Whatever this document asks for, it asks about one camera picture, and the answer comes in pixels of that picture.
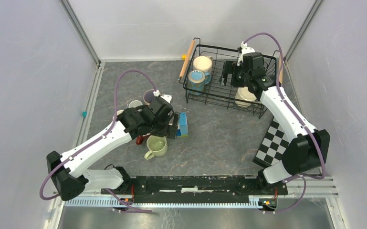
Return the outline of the green mug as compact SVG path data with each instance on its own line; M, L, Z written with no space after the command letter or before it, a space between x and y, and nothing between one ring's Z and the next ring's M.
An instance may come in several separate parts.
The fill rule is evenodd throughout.
M146 160L163 156L168 150L167 138L152 135L147 139L147 148L148 151L144 155Z

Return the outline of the cream cup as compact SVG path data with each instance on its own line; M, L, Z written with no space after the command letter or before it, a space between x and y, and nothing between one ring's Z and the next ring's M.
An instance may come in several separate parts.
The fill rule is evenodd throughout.
M238 88L234 99L235 104L242 108L249 108L251 105L259 104L256 96L250 93L247 87Z

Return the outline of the red mug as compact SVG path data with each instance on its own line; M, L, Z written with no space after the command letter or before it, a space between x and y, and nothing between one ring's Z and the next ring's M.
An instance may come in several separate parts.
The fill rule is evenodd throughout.
M141 145L141 144L143 144L143 142L146 140L146 139L148 139L149 138L149 136L147 136L147 135L140 135L140 136L138 136L137 137L137 139L136 139L136 144L137 145Z

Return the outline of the blue mug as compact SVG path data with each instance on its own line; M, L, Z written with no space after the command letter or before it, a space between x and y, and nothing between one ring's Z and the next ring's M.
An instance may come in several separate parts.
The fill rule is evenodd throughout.
M211 80L210 72L202 72L193 70L188 75L187 89L189 94L201 95L205 89L206 84Z

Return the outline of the pink mug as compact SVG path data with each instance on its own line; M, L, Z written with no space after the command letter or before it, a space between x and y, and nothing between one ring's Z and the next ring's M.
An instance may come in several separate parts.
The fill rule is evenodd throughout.
M144 93L143 95L144 104L150 105L151 102L155 99L154 91L155 91L154 89L151 89Z

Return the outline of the grey blue small cup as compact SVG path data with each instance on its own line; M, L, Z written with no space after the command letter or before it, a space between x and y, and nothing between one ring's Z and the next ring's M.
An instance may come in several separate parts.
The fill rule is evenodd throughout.
M143 105L143 103L140 100L133 100L129 103L128 108L137 108L141 105Z

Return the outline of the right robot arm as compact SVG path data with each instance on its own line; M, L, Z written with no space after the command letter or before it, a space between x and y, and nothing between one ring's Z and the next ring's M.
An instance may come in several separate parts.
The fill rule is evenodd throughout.
M259 52L242 54L238 61L225 61L223 78L231 75L231 86L246 88L267 107L282 127L289 145L276 164L262 170L256 182L257 190L268 195L279 181L305 176L306 171L325 169L330 135L318 130L288 99L275 75L267 75L265 56Z

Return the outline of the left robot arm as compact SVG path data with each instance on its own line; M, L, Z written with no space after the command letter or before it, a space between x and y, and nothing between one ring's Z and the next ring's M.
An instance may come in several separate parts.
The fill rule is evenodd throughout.
M48 177L57 196L71 200L85 191L108 188L126 194L131 188L130 177L122 167L92 170L90 166L112 150L139 136L167 137L169 122L176 119L171 105L172 96L155 97L149 105L127 108L115 115L111 124L79 146L63 152L50 152L46 156Z

